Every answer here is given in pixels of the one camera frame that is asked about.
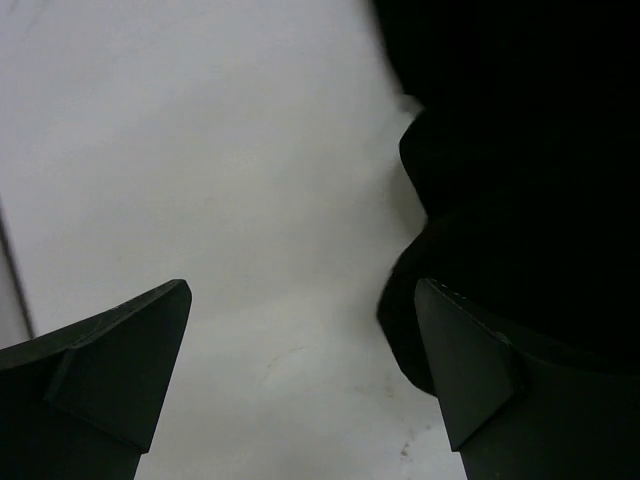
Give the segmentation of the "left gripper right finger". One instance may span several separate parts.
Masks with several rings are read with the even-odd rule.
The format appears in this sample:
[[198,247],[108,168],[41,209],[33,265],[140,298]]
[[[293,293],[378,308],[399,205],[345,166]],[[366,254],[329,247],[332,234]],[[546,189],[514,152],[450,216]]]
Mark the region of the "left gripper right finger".
[[639,368],[573,349],[419,281],[417,319],[470,479],[636,479]]

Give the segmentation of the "black trousers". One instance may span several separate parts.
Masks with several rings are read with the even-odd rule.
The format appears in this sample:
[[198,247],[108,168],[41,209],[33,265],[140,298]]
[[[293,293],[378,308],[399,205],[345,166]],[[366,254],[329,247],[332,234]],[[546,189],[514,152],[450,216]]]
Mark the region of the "black trousers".
[[639,363],[639,5],[375,1],[419,104],[399,143],[425,210],[377,317],[435,390],[414,295],[433,279],[534,332]]

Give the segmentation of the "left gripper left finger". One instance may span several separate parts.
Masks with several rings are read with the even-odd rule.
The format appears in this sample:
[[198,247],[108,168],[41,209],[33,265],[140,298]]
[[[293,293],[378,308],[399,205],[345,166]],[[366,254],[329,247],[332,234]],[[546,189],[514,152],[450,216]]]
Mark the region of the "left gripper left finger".
[[1,476],[132,479],[151,448],[192,293],[168,281],[1,351]]

